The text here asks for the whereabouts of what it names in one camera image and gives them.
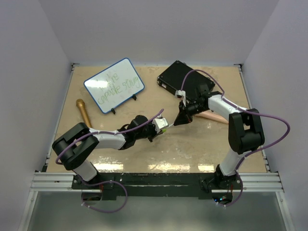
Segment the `blue framed whiteboard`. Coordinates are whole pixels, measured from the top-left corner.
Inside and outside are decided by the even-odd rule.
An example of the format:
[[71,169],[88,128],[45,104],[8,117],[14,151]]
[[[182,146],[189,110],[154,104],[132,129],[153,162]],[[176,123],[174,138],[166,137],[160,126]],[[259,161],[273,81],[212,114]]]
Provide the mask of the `blue framed whiteboard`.
[[136,95],[145,85],[129,58],[124,58],[86,79],[84,87],[103,114],[115,113],[115,108]]

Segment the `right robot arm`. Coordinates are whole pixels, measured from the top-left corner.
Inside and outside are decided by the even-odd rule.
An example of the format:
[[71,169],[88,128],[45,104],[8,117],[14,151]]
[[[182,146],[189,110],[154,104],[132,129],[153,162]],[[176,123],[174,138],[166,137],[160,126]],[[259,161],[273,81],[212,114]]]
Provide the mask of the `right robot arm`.
[[265,136],[261,119],[257,115],[258,110],[232,106],[221,92],[208,92],[204,85],[197,87],[196,99],[191,102],[186,101],[186,92],[183,90],[177,90],[175,97],[181,101],[174,126],[189,124],[193,121],[194,115],[209,110],[228,121],[230,149],[221,164],[216,167],[213,179],[208,182],[220,189],[226,189],[236,180],[236,172],[244,156],[264,144]]

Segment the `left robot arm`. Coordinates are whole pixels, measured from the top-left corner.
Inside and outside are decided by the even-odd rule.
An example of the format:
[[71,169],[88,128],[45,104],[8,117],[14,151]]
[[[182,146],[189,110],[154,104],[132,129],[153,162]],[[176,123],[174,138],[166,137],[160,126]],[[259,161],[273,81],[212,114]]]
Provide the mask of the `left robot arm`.
[[87,160],[94,149],[125,150],[132,147],[136,140],[152,142],[166,127],[168,123],[162,116],[148,120],[138,115],[131,123],[115,131],[95,130],[81,122],[54,141],[52,149],[58,156],[56,163],[77,173],[85,186],[94,189],[101,181],[98,170]]

